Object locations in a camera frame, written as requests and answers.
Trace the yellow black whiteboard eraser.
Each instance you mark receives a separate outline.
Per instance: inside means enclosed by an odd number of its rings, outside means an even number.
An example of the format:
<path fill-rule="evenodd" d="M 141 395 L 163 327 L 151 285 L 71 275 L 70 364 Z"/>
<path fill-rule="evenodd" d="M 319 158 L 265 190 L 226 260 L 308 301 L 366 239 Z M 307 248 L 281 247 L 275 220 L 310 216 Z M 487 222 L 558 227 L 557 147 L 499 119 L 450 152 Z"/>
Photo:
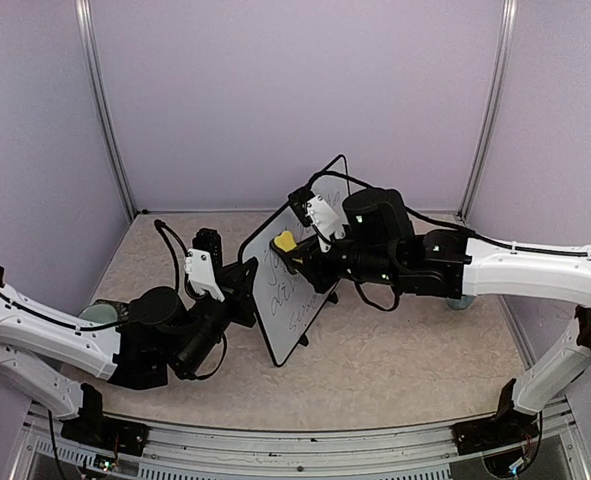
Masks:
<path fill-rule="evenodd" d="M 285 265 L 303 264 L 303 259 L 297 253 L 297 242 L 291 231 L 282 231 L 271 240 L 269 247 Z"/>

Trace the whiteboard wire stand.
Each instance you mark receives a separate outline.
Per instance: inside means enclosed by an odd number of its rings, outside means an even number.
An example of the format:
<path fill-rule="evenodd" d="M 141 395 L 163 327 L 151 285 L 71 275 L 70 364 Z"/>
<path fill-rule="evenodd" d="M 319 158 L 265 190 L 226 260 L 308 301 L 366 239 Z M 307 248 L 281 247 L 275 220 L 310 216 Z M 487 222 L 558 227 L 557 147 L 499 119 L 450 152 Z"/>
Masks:
<path fill-rule="evenodd" d="M 309 346 L 309 333 L 313 327 L 317 327 L 322 323 L 322 321 L 327 317 L 327 312 L 329 309 L 332 309 L 339 303 L 339 297 L 336 291 L 332 291 L 324 300 L 322 307 L 316 313 L 312 323 L 306 328 L 304 333 L 299 337 L 297 342 L 298 346 L 302 346 L 304 348 Z"/>

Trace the white whiteboard black frame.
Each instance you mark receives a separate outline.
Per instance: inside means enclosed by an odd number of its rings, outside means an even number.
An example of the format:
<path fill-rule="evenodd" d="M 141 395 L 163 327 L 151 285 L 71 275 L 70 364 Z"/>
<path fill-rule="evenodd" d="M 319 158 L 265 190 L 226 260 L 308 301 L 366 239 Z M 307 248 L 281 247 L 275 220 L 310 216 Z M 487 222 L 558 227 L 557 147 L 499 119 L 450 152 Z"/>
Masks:
<path fill-rule="evenodd" d="M 270 242 L 283 231 L 301 242 L 314 234 L 299 221 L 287 202 L 274 211 L 240 245 L 238 261 L 258 261 L 252 297 L 255 316 L 272 363 L 283 366 L 306 336 L 327 299 L 329 289 L 317 293 L 299 274 L 291 274 L 284 262 L 270 248 Z"/>

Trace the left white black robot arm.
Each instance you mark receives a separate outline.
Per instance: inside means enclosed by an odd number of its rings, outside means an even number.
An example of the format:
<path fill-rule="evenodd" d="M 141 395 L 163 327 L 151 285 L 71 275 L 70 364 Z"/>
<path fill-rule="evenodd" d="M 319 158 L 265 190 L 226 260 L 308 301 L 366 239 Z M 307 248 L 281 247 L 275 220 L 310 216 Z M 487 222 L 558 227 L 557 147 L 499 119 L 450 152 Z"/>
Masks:
<path fill-rule="evenodd" d="M 130 390 L 167 385 L 168 376 L 204 381 L 199 368 L 231 323 L 252 327 L 255 260 L 194 278 L 195 297 L 186 308 L 174 288 L 159 286 L 128 303 L 106 301 L 116 315 L 102 323 L 74 317 L 35 302 L 3 279 L 0 266 L 0 374 L 47 408 L 62 423 L 64 438 L 115 454 L 142 454 L 148 438 L 143 423 L 111 418 L 101 393 L 49 365 L 57 360 L 109 384 Z"/>

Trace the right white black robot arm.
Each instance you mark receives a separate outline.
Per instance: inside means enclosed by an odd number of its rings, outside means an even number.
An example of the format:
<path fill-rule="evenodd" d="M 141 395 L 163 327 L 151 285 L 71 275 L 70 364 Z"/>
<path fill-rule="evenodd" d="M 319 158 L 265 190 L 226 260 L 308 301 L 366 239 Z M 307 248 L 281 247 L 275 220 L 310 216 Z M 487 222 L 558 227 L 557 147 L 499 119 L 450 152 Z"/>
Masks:
<path fill-rule="evenodd" d="M 393 189 L 363 188 L 340 211 L 308 188 L 290 205 L 313 235 L 282 232 L 270 243 L 287 270 L 323 294 L 346 279 L 404 294 L 463 300 L 510 295 L 571 302 L 575 316 L 554 345 L 501 390 L 496 412 L 456 423 L 462 455 L 524 441 L 541 432 L 547 402 L 591 365 L 591 245 L 544 247 L 493 240 L 448 222 L 414 230 L 414 213 Z"/>

